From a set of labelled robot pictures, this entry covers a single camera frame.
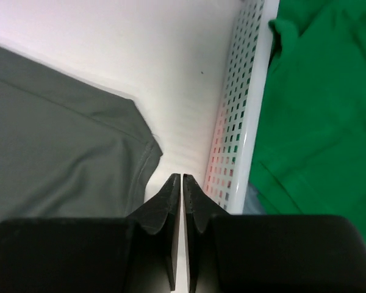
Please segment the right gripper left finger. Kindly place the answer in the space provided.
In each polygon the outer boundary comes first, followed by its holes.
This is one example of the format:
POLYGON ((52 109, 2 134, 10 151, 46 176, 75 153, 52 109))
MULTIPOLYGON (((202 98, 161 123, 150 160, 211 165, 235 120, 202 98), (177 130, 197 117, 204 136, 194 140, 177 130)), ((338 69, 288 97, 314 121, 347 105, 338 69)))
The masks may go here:
POLYGON ((181 176, 170 175, 152 198, 132 212, 135 221, 127 291, 173 291, 178 264, 181 176))

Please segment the grey t shirt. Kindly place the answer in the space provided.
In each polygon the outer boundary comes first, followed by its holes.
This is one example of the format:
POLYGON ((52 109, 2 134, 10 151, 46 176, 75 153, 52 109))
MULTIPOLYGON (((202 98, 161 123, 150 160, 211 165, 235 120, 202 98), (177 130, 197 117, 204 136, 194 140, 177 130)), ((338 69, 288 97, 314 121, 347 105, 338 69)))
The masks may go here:
POLYGON ((161 156, 133 101, 0 47, 0 222, 124 217, 161 156))

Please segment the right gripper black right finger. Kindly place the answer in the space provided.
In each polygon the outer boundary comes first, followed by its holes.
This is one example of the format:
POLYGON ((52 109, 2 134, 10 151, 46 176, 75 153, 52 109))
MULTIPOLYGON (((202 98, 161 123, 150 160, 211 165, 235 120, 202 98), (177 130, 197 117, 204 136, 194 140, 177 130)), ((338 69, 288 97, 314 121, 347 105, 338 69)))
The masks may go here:
POLYGON ((222 233, 229 214, 210 199, 192 175, 182 182, 189 292, 231 292, 231 246, 222 233))

